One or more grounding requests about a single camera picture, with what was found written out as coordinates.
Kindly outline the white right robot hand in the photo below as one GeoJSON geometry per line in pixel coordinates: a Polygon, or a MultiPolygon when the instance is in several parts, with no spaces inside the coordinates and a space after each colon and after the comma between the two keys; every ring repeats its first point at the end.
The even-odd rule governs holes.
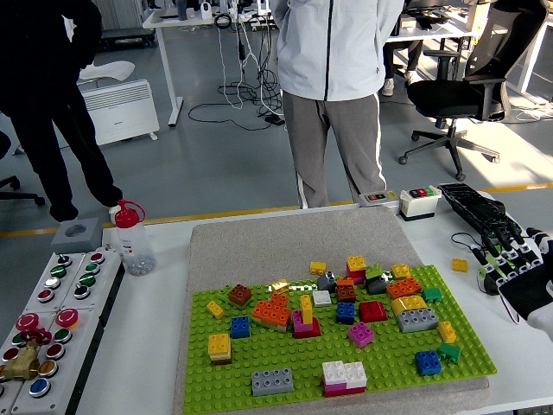
{"type": "Polygon", "coordinates": [[[526,233],[537,244],[536,254],[523,239],[508,252],[505,260],[494,246],[495,262],[490,263],[476,247],[472,252],[484,275],[484,291],[499,295],[514,322],[524,319],[534,329],[552,335],[552,238],[542,230],[528,227],[526,233]]]}

